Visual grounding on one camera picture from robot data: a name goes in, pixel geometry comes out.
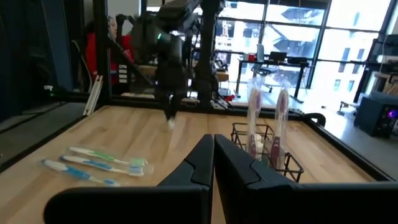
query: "white wall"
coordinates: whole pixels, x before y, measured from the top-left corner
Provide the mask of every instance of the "white wall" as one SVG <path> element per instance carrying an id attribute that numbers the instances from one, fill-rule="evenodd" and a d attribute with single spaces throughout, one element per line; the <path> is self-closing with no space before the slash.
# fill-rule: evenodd
<path id="1" fill-rule="evenodd" d="M 141 9 L 140 3 L 140 0 L 108 0 L 108 15 L 116 17 L 118 14 L 131 16 L 139 14 Z M 84 0 L 84 5 L 85 22 L 87 24 L 93 20 L 93 0 Z M 127 34 L 131 28 L 131 24 L 126 21 L 123 26 L 123 35 Z"/>

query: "blue toothbrush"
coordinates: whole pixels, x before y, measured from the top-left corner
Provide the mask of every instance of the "blue toothbrush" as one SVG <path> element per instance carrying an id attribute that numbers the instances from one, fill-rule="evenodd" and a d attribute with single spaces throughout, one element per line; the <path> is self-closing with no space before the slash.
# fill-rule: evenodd
<path id="1" fill-rule="evenodd" d="M 77 156 L 61 156 L 61 161 L 75 162 L 86 166 L 92 166 L 97 169 L 106 170 L 110 172 L 117 172 L 119 174 L 128 174 L 134 177 L 141 177 L 144 175 L 143 168 L 141 166 L 129 166 L 128 170 L 117 169 L 109 166 L 103 162 L 92 161 L 91 159 L 85 159 Z"/>
<path id="2" fill-rule="evenodd" d="M 82 170 L 78 170 L 74 167 L 65 165 L 61 162 L 57 162 L 57 161 L 52 161 L 49 159 L 44 159 L 42 160 L 42 164 L 52 170 L 58 171 L 58 172 L 63 172 L 65 174 L 68 174 L 74 178 L 77 179 L 81 179 L 81 180 L 89 180 L 95 183 L 99 183 L 99 184 L 105 184 L 108 186 L 112 186 L 112 187 L 119 187 L 120 184 L 118 184 L 117 182 L 115 182 L 114 180 L 111 179 L 98 179 L 96 177 L 93 177 L 92 175 L 89 175 L 88 173 L 82 171 Z"/>

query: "purple light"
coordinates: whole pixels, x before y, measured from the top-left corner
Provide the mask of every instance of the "purple light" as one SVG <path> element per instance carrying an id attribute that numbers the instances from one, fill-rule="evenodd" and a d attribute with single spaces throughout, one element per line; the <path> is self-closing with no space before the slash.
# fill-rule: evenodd
<path id="1" fill-rule="evenodd" d="M 397 119 L 398 118 L 398 110 L 391 110 L 388 112 L 388 117 L 391 119 Z"/>

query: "toothbrush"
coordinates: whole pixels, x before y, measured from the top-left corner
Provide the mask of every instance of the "toothbrush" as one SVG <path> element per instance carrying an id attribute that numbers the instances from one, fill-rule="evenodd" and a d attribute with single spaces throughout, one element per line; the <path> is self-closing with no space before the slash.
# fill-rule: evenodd
<path id="1" fill-rule="evenodd" d="M 285 89 L 281 90 L 276 106 L 277 128 L 272 139 L 271 144 L 271 164 L 275 169 L 281 169 L 284 163 L 284 149 L 281 148 L 280 139 L 282 136 L 282 129 L 284 128 L 284 118 L 289 110 L 289 92 Z"/>
<path id="2" fill-rule="evenodd" d="M 104 154 L 101 152 L 96 152 L 96 151 L 89 150 L 89 149 L 83 149 L 80 147 L 69 147 L 69 150 L 71 150 L 72 152 L 86 155 L 86 156 L 104 159 L 106 161 L 113 162 L 115 164 L 121 164 L 121 165 L 125 165 L 125 166 L 131 165 L 129 162 L 121 161 L 121 160 L 115 159 L 114 157 L 109 156 L 107 154 Z M 146 161 L 146 159 L 132 159 L 132 164 L 134 164 L 134 166 L 145 166 L 148 164 L 148 162 Z"/>
<path id="3" fill-rule="evenodd" d="M 258 112 L 261 110 L 261 91 L 254 86 L 250 92 L 249 111 L 248 111 L 248 148 L 247 151 L 252 157 L 256 158 L 256 119 Z"/>
<path id="4" fill-rule="evenodd" d="M 112 187 L 119 187 L 120 184 L 118 184 L 117 182 L 115 182 L 114 180 L 111 179 L 98 179 L 96 177 L 93 177 L 92 175 L 89 175 L 88 173 L 82 171 L 82 170 L 78 170 L 74 167 L 65 165 L 61 162 L 57 162 L 57 161 L 51 161 L 49 159 L 44 159 L 42 160 L 42 164 L 52 170 L 58 171 L 58 172 L 63 172 L 65 174 L 68 174 L 72 177 L 75 177 L 77 179 L 81 179 L 81 180 L 89 180 L 95 183 L 99 183 L 99 184 L 105 184 L 108 186 L 112 186 Z"/>
<path id="5" fill-rule="evenodd" d="M 119 174 L 128 174 L 134 177 L 142 177 L 144 175 L 144 171 L 141 166 L 130 166 L 129 170 L 122 170 L 113 168 L 105 163 L 92 161 L 90 159 L 85 159 L 77 156 L 60 156 L 61 161 L 75 162 L 77 164 L 83 164 L 86 166 L 92 166 L 97 169 L 106 170 L 110 172 L 117 172 Z"/>

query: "toothbrush package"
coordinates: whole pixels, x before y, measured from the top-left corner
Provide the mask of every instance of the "toothbrush package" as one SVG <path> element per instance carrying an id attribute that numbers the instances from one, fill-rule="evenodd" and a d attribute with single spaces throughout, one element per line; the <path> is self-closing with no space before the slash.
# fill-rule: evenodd
<path id="1" fill-rule="evenodd" d="M 83 147 L 68 147 L 59 157 L 41 159 L 40 165 L 74 179 L 109 187 L 131 185 L 154 171 L 144 158 L 124 161 L 107 152 Z"/>
<path id="2" fill-rule="evenodd" d="M 246 141 L 246 151 L 254 158 L 257 156 L 257 149 L 262 148 L 261 136 L 258 137 L 259 135 L 256 134 L 256 121 L 262 106 L 262 83 L 262 77 L 254 77 L 248 83 L 248 139 Z"/>
<path id="3" fill-rule="evenodd" d="M 154 171 L 154 167 L 148 163 L 147 159 L 140 157 L 133 157 L 128 160 L 123 160 L 111 155 L 109 152 L 103 152 L 100 150 L 88 149 L 80 146 L 68 147 L 67 154 L 73 156 L 83 157 L 92 161 L 100 161 L 104 164 L 109 164 L 113 168 L 126 169 L 129 167 L 141 167 L 143 172 L 151 174 Z"/>
<path id="4" fill-rule="evenodd" d="M 276 127 L 274 128 L 274 136 L 272 138 L 271 145 L 268 148 L 271 160 L 269 165 L 273 169 L 277 170 L 285 169 L 286 129 L 287 119 L 289 116 L 289 88 L 290 84 L 287 81 L 284 81 L 282 83 L 282 88 L 275 108 Z"/>

